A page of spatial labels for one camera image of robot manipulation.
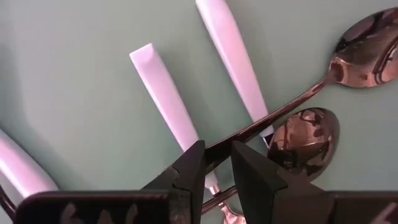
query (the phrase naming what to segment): stainless steel spoon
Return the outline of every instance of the stainless steel spoon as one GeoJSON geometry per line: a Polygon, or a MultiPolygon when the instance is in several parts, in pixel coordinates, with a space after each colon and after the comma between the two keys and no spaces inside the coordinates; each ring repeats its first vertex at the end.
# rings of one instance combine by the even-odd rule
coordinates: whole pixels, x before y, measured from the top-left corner
{"type": "Polygon", "coordinates": [[[317,84],[270,115],[206,149],[208,172],[229,157],[233,141],[247,142],[327,85],[370,88],[395,79],[397,44],[398,8],[377,12],[356,23],[338,41],[328,71],[317,84]]]}
{"type": "MultiPolygon", "coordinates": [[[[268,158],[308,180],[318,177],[335,154],[340,125],[333,112],[308,108],[290,116],[271,140],[268,158]]],[[[236,194],[235,186],[207,201],[202,214],[236,194]]]]}

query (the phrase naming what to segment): mint green surface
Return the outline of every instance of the mint green surface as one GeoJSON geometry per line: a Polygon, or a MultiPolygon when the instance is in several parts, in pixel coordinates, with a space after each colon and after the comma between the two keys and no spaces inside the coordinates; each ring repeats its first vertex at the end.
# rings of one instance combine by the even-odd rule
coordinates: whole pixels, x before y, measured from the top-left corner
{"type": "MultiPolygon", "coordinates": [[[[229,0],[269,111],[320,79],[339,36],[395,0],[229,0]]],[[[0,0],[0,127],[62,189],[139,189],[181,150],[129,53],[152,42],[207,145],[249,125],[194,0],[0,0]]],[[[324,189],[398,189],[398,83],[328,87],[300,108],[334,111],[324,189]]],[[[264,153],[259,138],[250,145],[264,153]]],[[[233,185],[230,161],[218,174],[233,185]]],[[[238,198],[231,206],[240,211],[238,198]]],[[[1,212],[0,223],[9,223],[1,212]]],[[[203,223],[221,223],[215,209],[203,223]]]]}

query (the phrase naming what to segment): cutlery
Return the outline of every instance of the cutlery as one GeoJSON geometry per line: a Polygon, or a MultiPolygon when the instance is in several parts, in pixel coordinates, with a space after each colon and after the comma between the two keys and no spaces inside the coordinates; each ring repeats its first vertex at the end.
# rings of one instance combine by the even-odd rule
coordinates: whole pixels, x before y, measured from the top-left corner
{"type": "MultiPolygon", "coordinates": [[[[130,58],[157,108],[185,152],[199,140],[199,137],[162,59],[152,44],[134,51],[130,54],[130,58]]],[[[213,171],[206,176],[205,187],[213,196],[221,192],[213,171]]],[[[244,217],[233,212],[226,203],[221,202],[219,207],[225,215],[225,224],[246,223],[244,217]]]]}
{"type": "MultiPolygon", "coordinates": [[[[225,0],[196,0],[199,13],[253,122],[268,115],[241,33],[225,0]]],[[[269,147],[274,128],[260,133],[269,147]]]]}
{"type": "Polygon", "coordinates": [[[350,27],[338,41],[326,75],[296,99],[206,149],[207,171],[231,154],[233,141],[247,142],[327,85],[352,88],[383,85],[398,76],[398,8],[377,12],[350,27]]]}
{"type": "MultiPolygon", "coordinates": [[[[311,181],[330,164],[339,135],[340,124],[333,112],[307,108],[293,114],[277,128],[267,157],[302,180],[311,181]]],[[[233,186],[207,201],[202,214],[236,193],[233,186]]]]}
{"type": "Polygon", "coordinates": [[[15,204],[18,204],[24,198],[40,192],[58,190],[57,185],[48,173],[1,130],[0,172],[7,180],[6,183],[0,183],[1,206],[10,217],[13,217],[15,212],[15,204]],[[14,203],[7,196],[5,186],[18,193],[18,199],[14,203]]]}

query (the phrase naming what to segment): white knife handle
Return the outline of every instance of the white knife handle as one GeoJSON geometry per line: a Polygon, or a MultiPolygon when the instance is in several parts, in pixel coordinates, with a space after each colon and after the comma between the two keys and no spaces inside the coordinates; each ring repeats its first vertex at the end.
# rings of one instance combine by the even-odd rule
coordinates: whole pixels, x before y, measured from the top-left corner
{"type": "MultiPolygon", "coordinates": [[[[132,52],[130,58],[156,107],[185,152],[199,137],[162,59],[152,44],[132,52]]],[[[206,176],[206,188],[217,183],[214,172],[206,176]]]]}
{"type": "MultiPolygon", "coordinates": [[[[227,3],[224,0],[196,0],[196,4],[251,119],[255,122],[267,116],[256,74],[227,3]]],[[[273,132],[274,128],[269,126],[260,135],[265,137],[273,132]]]]}
{"type": "Polygon", "coordinates": [[[19,200],[36,193],[58,190],[43,168],[1,130],[0,172],[9,182],[0,185],[11,185],[19,200]]]}

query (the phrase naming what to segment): spoon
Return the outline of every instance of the spoon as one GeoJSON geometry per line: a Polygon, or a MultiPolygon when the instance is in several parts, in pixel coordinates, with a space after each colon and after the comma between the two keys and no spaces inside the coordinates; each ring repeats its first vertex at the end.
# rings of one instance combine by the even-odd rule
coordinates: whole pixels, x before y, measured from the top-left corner
{"type": "Polygon", "coordinates": [[[206,149],[207,171],[231,154],[233,141],[247,142],[327,85],[371,88],[398,76],[398,8],[377,12],[350,27],[338,41],[326,75],[313,87],[270,115],[206,149]]]}
{"type": "MultiPolygon", "coordinates": [[[[156,107],[185,152],[199,137],[169,71],[152,44],[134,51],[130,57],[156,107]]],[[[207,174],[205,187],[213,196],[220,194],[218,179],[213,171],[207,174]]],[[[224,213],[225,224],[246,223],[244,216],[232,211],[225,202],[220,202],[218,206],[224,213]]]]}
{"type": "MultiPolygon", "coordinates": [[[[271,140],[268,158],[308,180],[318,177],[335,154],[340,125],[324,108],[307,108],[290,116],[271,140]]],[[[202,214],[236,194],[233,186],[203,204],[202,214]]]]}

